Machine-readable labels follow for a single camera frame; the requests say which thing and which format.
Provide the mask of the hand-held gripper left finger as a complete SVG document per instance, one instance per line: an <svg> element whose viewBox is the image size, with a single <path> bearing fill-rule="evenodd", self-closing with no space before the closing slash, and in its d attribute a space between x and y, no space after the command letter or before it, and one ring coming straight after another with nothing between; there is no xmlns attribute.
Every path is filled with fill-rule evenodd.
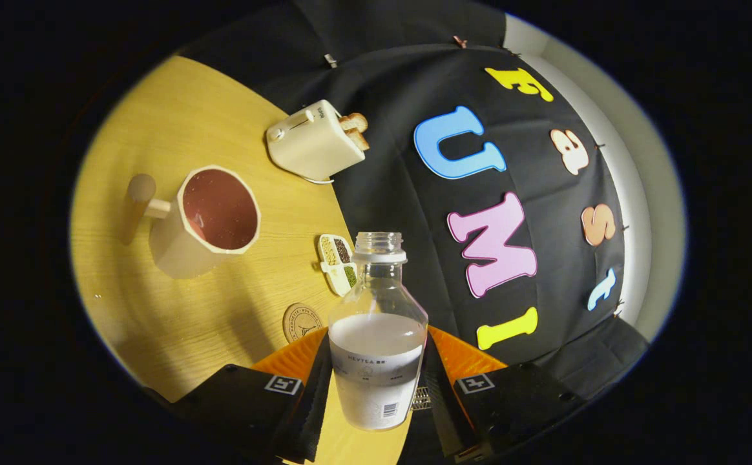
<svg viewBox="0 0 752 465"><path fill-rule="evenodd" d="M252 367L224 365L179 400L156 400L240 464L304 464L316 460L331 371L327 329L318 329Z"/></svg>

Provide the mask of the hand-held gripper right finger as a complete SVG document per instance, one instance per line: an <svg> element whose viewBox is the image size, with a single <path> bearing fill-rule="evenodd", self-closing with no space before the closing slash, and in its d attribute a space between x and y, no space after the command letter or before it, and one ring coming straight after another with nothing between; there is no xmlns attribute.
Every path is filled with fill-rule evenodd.
<svg viewBox="0 0 752 465"><path fill-rule="evenodd" d="M512 453L577 414L585 398L527 362L508 366L430 326L421 380L432 427L449 464L485 464Z"/></svg>

